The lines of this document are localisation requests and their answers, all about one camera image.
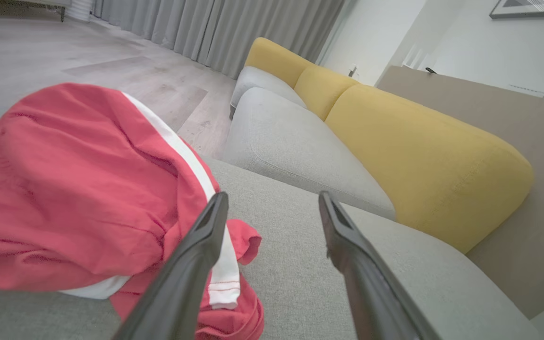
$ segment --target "yellow back cushion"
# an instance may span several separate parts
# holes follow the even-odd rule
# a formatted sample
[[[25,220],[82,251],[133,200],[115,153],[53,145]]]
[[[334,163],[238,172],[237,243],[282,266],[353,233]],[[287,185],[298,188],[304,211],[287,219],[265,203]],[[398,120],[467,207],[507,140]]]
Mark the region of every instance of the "yellow back cushion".
[[[520,206],[533,182],[507,142],[370,86],[346,90],[326,124],[386,191],[398,222],[463,253]]]
[[[287,50],[265,37],[253,41],[245,66],[253,66],[272,73],[292,88],[298,82],[299,76],[306,67],[313,65],[308,60]]]
[[[324,67],[307,67],[295,84],[295,92],[320,119],[326,119],[339,96],[358,82]]]

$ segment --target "floor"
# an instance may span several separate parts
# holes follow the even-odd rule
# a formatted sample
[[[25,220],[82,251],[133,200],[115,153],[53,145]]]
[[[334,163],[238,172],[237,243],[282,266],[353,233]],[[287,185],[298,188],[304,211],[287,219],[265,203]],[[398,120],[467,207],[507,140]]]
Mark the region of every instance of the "floor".
[[[61,23],[43,8],[0,8],[0,116],[25,95],[62,82],[125,91],[197,152],[221,156],[235,80],[97,19]]]

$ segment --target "picture frame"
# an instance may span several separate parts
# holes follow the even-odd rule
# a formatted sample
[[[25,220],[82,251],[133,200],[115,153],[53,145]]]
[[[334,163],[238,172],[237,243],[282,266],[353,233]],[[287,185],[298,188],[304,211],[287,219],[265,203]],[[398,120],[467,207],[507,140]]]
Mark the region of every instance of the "picture frame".
[[[544,0],[499,0],[490,12],[490,17],[544,17]]]

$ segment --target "gray seat cushion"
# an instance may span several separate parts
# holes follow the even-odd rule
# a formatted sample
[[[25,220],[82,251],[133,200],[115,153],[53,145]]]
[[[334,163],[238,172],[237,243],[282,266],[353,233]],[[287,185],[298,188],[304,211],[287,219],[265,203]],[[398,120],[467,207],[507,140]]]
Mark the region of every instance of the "gray seat cushion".
[[[306,104],[299,97],[299,95],[289,86],[289,84],[283,82],[276,76],[262,71],[257,67],[247,66],[240,72],[238,79],[236,79],[235,90],[232,93],[232,99],[230,105],[235,108],[238,105],[239,99],[244,95],[247,90],[253,87],[265,88],[268,91],[272,91],[285,99],[289,99],[295,104],[306,108]]]
[[[318,116],[262,88],[240,100],[222,160],[395,219],[386,193]]]
[[[265,310],[263,340],[355,339],[343,276],[326,258],[318,195],[205,159],[229,218],[262,235],[242,268]],[[445,340],[538,340],[511,300],[466,256],[418,230],[344,205]]]
[[[317,196],[205,159],[229,194],[228,218],[262,235],[241,267],[265,310],[262,340],[356,338],[343,276],[325,256]],[[451,246],[345,206],[441,338],[538,340],[516,306]],[[0,340],[104,340],[119,326],[108,301],[61,293],[0,292]]]

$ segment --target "red cloth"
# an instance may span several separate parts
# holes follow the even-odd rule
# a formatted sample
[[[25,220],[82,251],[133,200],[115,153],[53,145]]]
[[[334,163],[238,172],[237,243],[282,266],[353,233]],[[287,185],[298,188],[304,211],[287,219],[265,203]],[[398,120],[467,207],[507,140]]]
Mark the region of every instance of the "red cloth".
[[[37,91],[4,114],[0,289],[67,290],[132,276],[110,297],[121,318],[129,314],[207,203],[185,155],[155,125],[123,93],[78,84]],[[250,262],[261,238],[241,221],[227,227],[236,258]],[[205,289],[196,337],[257,339],[263,315],[241,276],[234,310],[213,310]]]

